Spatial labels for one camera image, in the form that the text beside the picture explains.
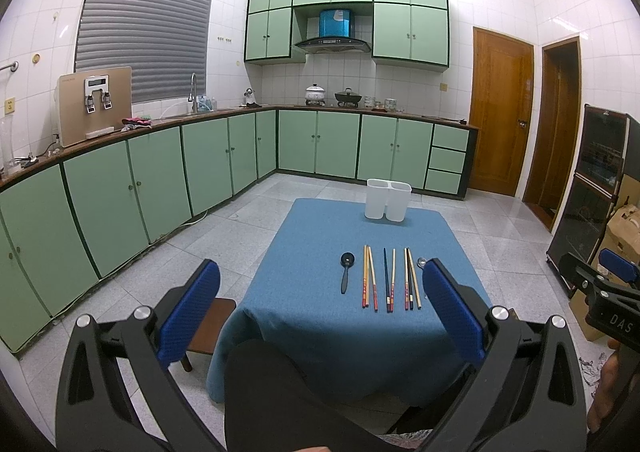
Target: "window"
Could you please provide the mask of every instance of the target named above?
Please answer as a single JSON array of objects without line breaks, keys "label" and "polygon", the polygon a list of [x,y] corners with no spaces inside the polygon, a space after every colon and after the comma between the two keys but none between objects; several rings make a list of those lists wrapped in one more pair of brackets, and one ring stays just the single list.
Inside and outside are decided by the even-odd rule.
[{"label": "window", "polygon": [[76,71],[132,67],[133,103],[204,94],[211,0],[84,0]]}]

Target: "wooden countertop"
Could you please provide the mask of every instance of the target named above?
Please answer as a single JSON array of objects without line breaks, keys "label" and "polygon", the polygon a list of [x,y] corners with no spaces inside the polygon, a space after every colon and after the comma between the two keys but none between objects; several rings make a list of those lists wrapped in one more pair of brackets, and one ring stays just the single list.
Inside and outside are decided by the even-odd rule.
[{"label": "wooden countertop", "polygon": [[135,130],[128,130],[126,132],[114,132],[112,134],[106,134],[105,136],[99,136],[86,142],[81,142],[76,145],[72,145],[66,148],[62,148],[58,154],[48,156],[41,156],[38,158],[38,162],[31,165],[27,169],[15,172],[10,176],[0,178],[0,192],[9,188],[30,175],[37,174],[39,171],[49,168],[62,161],[70,159],[74,156],[79,156],[85,152],[89,152],[93,149],[100,148],[105,145],[111,145],[111,143],[120,142],[129,138],[135,138],[137,136],[143,136],[150,132],[157,130],[164,130],[166,128],[176,127],[177,125],[194,124],[196,122],[203,122],[206,120],[212,120],[214,118],[227,118],[230,116],[237,116],[238,114],[246,114],[249,112],[259,111],[273,111],[273,110],[285,110],[285,111],[327,111],[327,112],[357,112],[358,114],[370,114],[372,116],[389,116],[391,118],[405,118],[408,120],[417,120],[419,122],[429,122],[432,124],[448,125],[449,127],[466,128],[467,130],[478,130],[473,125],[461,125],[459,122],[446,120],[444,118],[431,118],[427,116],[420,116],[419,114],[408,114],[405,112],[386,112],[375,111],[373,109],[364,108],[332,108],[332,107],[307,107],[307,106],[264,106],[261,108],[247,109],[247,108],[234,108],[234,109],[220,109],[213,112],[203,112],[197,116],[190,116],[187,118],[165,118],[162,120],[152,120],[152,127],[140,127]]}]

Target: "blue tablecloth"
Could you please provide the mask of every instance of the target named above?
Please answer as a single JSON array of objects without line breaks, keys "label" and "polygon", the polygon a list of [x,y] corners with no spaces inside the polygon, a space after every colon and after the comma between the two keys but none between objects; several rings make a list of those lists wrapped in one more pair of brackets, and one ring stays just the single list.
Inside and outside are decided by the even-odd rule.
[{"label": "blue tablecloth", "polygon": [[[378,312],[362,308],[363,246],[372,247]],[[462,360],[424,298],[404,310],[402,249],[438,257],[460,283],[489,298],[446,221],[432,210],[407,210],[402,223],[364,217],[364,204],[298,199],[273,239],[244,300],[226,321],[214,352],[207,390],[224,401],[224,367],[230,350],[247,339],[272,342],[304,371],[309,387],[326,400],[349,402],[388,392],[409,405],[440,394]],[[396,248],[394,312],[386,312],[383,247],[391,278]],[[344,252],[355,255],[346,294],[340,294]]]}]

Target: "door frame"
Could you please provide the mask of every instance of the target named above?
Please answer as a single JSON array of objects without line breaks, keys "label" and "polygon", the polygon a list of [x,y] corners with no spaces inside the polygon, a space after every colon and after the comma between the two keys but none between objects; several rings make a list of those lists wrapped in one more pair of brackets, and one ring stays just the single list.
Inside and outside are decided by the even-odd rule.
[{"label": "door frame", "polygon": [[[564,199],[564,195],[566,194],[566,189],[569,186],[569,181],[570,181],[570,177],[573,169],[573,161],[575,157],[575,149],[578,142],[578,131],[580,130],[580,124],[582,123],[580,118],[581,116],[580,105],[582,104],[582,52],[580,50],[580,35],[566,38],[558,42],[553,42],[552,44],[548,44],[542,47],[542,88],[540,93],[540,110],[538,111],[538,118],[540,118],[540,116],[542,115],[543,108],[548,107],[548,100],[545,99],[545,95],[546,95],[545,90],[547,89],[547,86],[545,86],[545,83],[547,83],[550,77],[549,71],[550,71],[551,55],[549,54],[549,50],[562,47],[562,46],[567,46],[569,44],[575,44],[576,49],[578,51],[578,121],[575,124],[574,149],[571,154],[572,164],[569,165],[569,171],[564,180],[564,187],[562,188],[562,194],[560,196],[561,204],[562,204],[562,199]],[[534,162],[536,161],[537,152],[540,149],[538,146],[539,135],[540,135],[540,122],[538,122],[538,127],[536,128],[536,144],[534,146],[533,156],[531,158],[531,167],[529,168],[529,176],[527,177],[527,184],[525,187],[524,194],[522,195],[522,202],[527,203],[527,206],[529,206],[529,208],[533,210],[536,217],[538,217],[540,221],[546,226],[546,228],[551,232],[553,229],[553,226],[556,224],[556,221],[558,220],[558,212],[560,211],[560,208],[559,208],[560,205],[558,205],[558,209],[556,209],[556,213],[551,218],[551,220],[545,221],[543,217],[546,217],[548,214],[546,214],[546,212],[537,204],[535,204],[532,201],[531,197],[529,197],[532,193],[530,182],[533,178],[536,177],[534,176],[534,171],[535,171]]]},{"label": "door frame", "polygon": [[[535,57],[535,51],[534,51],[534,45],[526,42],[525,40],[522,40],[520,38],[515,38],[512,37],[510,35],[506,35],[504,33],[500,33],[497,31],[493,31],[491,29],[487,29],[487,28],[479,28],[478,26],[474,26],[474,74],[473,76],[475,77],[475,70],[476,67],[479,66],[479,61],[478,61],[478,50],[476,50],[476,31],[481,31],[483,33],[487,33],[496,37],[500,37],[506,40],[509,40],[511,42],[517,42],[519,44],[522,44],[524,46],[526,46],[527,48],[529,48],[530,50],[530,56],[531,56],[531,89],[527,90],[528,93],[528,97],[526,98],[526,105],[528,105],[529,108],[529,119],[527,121],[527,141],[525,143],[524,146],[524,151],[522,152],[522,160],[520,161],[520,173],[518,174],[518,181],[519,181],[519,177],[522,175],[522,168],[524,166],[524,161],[526,158],[526,154],[527,154],[527,147],[529,145],[529,130],[531,128],[531,115],[533,112],[533,88],[534,88],[534,82],[535,82],[535,73],[536,73],[536,57]],[[476,83],[475,83],[475,78],[474,81],[471,84],[471,104],[470,104],[470,108],[469,108],[469,118],[471,118],[471,112],[473,111],[474,108],[474,104],[476,102]],[[515,197],[516,195],[516,191],[518,189],[518,183],[516,182],[515,187],[513,188],[513,193],[510,194],[511,196]]]}]

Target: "faucet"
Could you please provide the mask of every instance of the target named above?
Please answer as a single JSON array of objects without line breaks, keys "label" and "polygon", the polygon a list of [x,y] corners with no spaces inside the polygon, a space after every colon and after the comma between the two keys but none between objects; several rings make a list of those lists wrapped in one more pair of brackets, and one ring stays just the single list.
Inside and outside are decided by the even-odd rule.
[{"label": "faucet", "polygon": [[191,75],[191,89],[189,90],[189,98],[187,98],[188,102],[193,102],[193,105],[191,106],[191,112],[193,113],[198,112],[198,101],[196,99],[196,94],[198,93],[197,87],[198,77],[196,76],[196,73],[193,73]]}]

